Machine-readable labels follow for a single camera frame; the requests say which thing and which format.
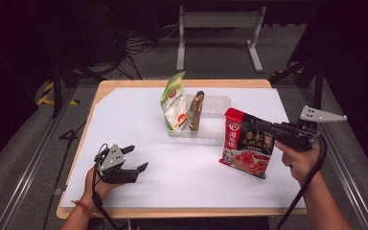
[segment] snack bag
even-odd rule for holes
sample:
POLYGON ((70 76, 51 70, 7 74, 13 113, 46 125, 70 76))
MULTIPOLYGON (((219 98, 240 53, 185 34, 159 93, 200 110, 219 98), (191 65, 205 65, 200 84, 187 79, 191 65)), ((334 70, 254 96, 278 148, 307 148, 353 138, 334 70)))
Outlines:
POLYGON ((169 130, 180 130, 188 118, 187 98, 182 84, 184 74, 180 72, 169 80, 160 100, 169 130))
POLYGON ((262 119, 235 108, 229 108, 225 117, 225 146, 219 162, 265 179, 274 138, 255 128, 262 119))

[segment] hand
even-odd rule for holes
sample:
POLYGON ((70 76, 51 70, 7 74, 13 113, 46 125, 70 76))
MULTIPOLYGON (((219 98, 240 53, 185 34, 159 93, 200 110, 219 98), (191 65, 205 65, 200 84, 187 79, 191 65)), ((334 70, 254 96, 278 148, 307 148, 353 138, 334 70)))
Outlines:
POLYGON ((320 148, 297 151, 280 142, 276 142, 275 145, 283 152, 283 163, 290 167, 292 177, 302 185, 318 159, 320 148))
POLYGON ((95 168, 92 167, 86 174, 85 188, 84 188, 83 195, 81 197, 81 200, 84 201, 84 204, 86 206, 93 205, 92 209, 95 207, 93 200, 92 200, 92 195, 93 195, 92 180, 93 180, 94 173, 97 174, 96 175, 97 185, 95 186, 95 191, 97 192, 98 196, 100 196, 101 200, 104 200, 109 195, 111 190, 123 185, 123 184, 109 184, 109 183, 103 182, 101 180, 101 177, 98 175, 97 171, 95 170, 95 168))

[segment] dark floor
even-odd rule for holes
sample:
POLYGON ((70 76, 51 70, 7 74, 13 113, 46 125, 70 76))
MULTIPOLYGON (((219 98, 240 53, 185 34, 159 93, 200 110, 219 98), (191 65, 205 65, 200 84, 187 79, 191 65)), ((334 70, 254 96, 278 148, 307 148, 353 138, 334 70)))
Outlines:
MULTIPOLYGON (((235 30, 223 35, 208 30, 193 31, 187 38, 185 78, 269 79, 274 71, 286 68, 286 62, 304 29, 304 25, 262 29, 257 45, 264 68, 262 73, 254 71, 244 45, 249 32, 235 30)), ((133 56, 143 79, 167 79, 175 74, 175 39, 176 36, 150 52, 133 56)), ((127 63, 123 62, 123 66, 132 76, 137 76, 127 63)), ((104 68, 106 66, 98 66, 93 70, 104 68)), ((117 70, 105 77, 110 80, 128 79, 117 70)), ((304 105, 310 104, 312 95, 312 87, 298 89, 291 83, 293 80, 290 77, 273 85, 278 89, 291 121, 296 120, 304 105)), ((80 139, 74 141, 67 151, 67 140, 59 137, 70 129, 77 130, 84 123, 97 88, 98 83, 94 80, 83 79, 76 89, 64 89, 64 98, 79 100, 80 104, 65 106, 55 119, 51 117, 54 107, 41 104, 3 149, 0 154, 0 229, 60 227, 62 220, 56 215, 60 195, 54 192, 56 188, 64 189, 80 139), (63 159, 64 167, 57 184, 63 159), (51 202, 52 194, 56 195, 51 202)), ((36 100, 40 95, 41 90, 36 92, 36 100)), ((343 114, 326 83, 322 109, 343 114)), ((349 222, 355 229, 368 229, 368 160, 347 123, 332 123, 320 128, 327 134, 331 146, 322 173, 349 222)), ((272 229, 279 219, 269 217, 272 229)), ((308 228, 306 216, 291 216, 283 227, 308 228)))

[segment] person's right hand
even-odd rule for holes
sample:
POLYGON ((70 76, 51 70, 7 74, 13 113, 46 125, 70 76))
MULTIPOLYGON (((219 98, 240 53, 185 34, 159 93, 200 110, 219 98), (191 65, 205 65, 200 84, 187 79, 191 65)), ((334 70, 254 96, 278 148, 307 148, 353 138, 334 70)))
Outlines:
POLYGON ((290 167, 292 177, 302 185, 318 159, 320 148, 297 151, 280 142, 276 142, 275 145, 283 152, 283 163, 290 167))

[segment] clear plastic container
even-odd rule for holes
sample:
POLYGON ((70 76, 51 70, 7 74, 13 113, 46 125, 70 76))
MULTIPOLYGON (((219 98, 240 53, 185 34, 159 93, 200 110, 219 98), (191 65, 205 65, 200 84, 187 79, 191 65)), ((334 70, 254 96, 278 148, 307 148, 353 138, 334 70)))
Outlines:
MULTIPOLYGON (((187 94, 187 108, 190 108, 195 94, 187 94)), ((181 138, 224 139, 225 112, 231 106, 231 99, 225 96, 205 95, 202 104, 198 131, 191 131, 189 123, 181 130, 169 130, 169 136, 181 138)))

